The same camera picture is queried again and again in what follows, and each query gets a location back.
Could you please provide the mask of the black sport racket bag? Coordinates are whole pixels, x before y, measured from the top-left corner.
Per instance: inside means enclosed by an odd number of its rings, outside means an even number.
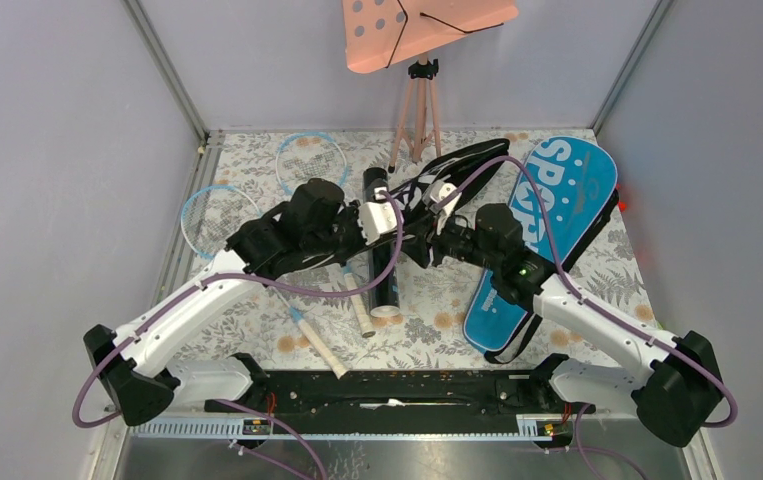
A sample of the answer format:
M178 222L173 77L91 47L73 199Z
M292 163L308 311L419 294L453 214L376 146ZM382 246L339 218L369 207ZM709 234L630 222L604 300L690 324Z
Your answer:
M478 142L444 154L423 168L416 176L395 187L391 195L398 203L404 219L401 253L407 256L407 227L420 220L436 216L422 203L429 186L442 180L461 189L455 210L469 203L493 178L499 167L493 165L468 186L463 182L488 161L509 153L511 142L505 138ZM274 208L280 214L276 223L280 233L293 242L279 257L273 271L279 276L304 269L334 263L319 254L322 236L331 231L335 216L350 202L344 200L340 187L328 182L311 180L300 186L289 202Z

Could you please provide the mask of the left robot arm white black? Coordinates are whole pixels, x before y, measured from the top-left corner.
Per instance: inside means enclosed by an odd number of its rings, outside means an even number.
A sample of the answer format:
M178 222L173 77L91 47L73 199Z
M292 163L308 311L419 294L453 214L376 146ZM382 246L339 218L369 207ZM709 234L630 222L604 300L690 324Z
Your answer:
M93 428L116 417L144 424L174 405L233 401L253 411L267 385L241 360L176 363L176 352L227 309L265 287L303 296L334 297L281 282L296 271L343 264L373 247L401 251L405 218L380 188L371 201L348 204L335 183L313 178L291 198L251 216L222 243L210 263L134 320L84 334L92 371L71 410L73 423Z

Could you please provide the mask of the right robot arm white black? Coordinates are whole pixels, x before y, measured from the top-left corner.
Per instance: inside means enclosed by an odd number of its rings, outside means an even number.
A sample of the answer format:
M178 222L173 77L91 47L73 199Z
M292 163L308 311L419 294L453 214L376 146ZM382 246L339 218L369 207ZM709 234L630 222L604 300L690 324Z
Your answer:
M422 213L405 231L421 245L422 254L412 258L422 267L451 257L488 269L500 298L581 334L616 361L585 367L566 355L549 356L538 368L544 376L530 386L540 410L554 412L567 401L609 407L636 416L675 447L710 427L708 418L724 398L712 343L696 331L677 336L602 305L524 244L522 226L506 205L480 207L472 227Z

